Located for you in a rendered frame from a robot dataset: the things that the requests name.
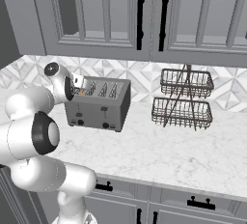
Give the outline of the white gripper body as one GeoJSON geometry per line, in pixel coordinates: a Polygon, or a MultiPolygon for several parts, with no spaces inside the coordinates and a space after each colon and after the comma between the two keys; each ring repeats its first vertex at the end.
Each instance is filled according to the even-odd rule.
{"type": "Polygon", "coordinates": [[[87,88],[87,79],[83,75],[78,76],[78,88],[79,89],[87,88]]]}

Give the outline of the grey four-slot toaster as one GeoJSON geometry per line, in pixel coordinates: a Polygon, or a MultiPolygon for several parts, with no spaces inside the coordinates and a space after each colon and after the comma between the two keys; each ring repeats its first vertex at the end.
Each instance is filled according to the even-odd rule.
{"type": "Polygon", "coordinates": [[[128,79],[85,77],[89,88],[82,95],[75,90],[72,101],[65,103],[70,126],[78,126],[77,121],[83,120],[85,127],[101,128],[121,132],[131,103],[131,81],[128,79]]]}

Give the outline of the grey glass-front cupboard door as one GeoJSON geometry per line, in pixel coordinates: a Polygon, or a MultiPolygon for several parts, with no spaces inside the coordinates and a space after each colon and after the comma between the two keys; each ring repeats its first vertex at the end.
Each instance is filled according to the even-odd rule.
{"type": "Polygon", "coordinates": [[[142,50],[137,50],[137,0],[37,0],[48,55],[102,59],[150,58],[149,8],[143,6],[142,50]]]}
{"type": "Polygon", "coordinates": [[[169,0],[158,51],[162,0],[151,3],[151,59],[247,68],[247,0],[169,0]]]}

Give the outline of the grey cupboard side panel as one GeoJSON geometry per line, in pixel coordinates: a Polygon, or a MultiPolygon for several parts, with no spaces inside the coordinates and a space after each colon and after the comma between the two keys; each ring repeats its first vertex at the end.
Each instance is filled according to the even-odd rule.
{"type": "Polygon", "coordinates": [[[19,53],[46,54],[37,0],[5,0],[19,53]]]}

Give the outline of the grey drawer front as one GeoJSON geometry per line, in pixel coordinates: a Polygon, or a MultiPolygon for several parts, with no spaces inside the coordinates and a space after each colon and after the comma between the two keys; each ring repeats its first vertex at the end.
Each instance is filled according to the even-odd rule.
{"type": "Polygon", "coordinates": [[[124,182],[106,178],[98,178],[96,183],[106,184],[107,181],[113,186],[113,191],[104,191],[94,189],[92,196],[102,197],[110,200],[131,200],[144,201],[149,200],[149,188],[136,182],[124,182]]]}
{"type": "Polygon", "coordinates": [[[247,204],[229,198],[222,198],[219,196],[210,196],[208,194],[199,194],[189,191],[181,191],[176,189],[162,189],[160,195],[160,202],[175,207],[186,207],[193,210],[203,210],[212,213],[221,213],[228,216],[247,218],[247,204]],[[206,198],[210,199],[210,203],[216,206],[216,210],[206,210],[187,205],[187,201],[194,196],[196,201],[204,202],[206,198]]]}

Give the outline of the grey base cupboard door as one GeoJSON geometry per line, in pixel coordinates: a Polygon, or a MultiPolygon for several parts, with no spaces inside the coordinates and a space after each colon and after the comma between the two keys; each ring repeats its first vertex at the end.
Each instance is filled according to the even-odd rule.
{"type": "Polygon", "coordinates": [[[136,224],[137,209],[142,210],[141,222],[146,224],[147,202],[110,200],[97,196],[86,197],[85,202],[97,224],[136,224]]]}
{"type": "Polygon", "coordinates": [[[226,214],[156,203],[150,203],[149,224],[152,224],[154,211],[158,212],[157,224],[247,224],[246,219],[226,214]]]}

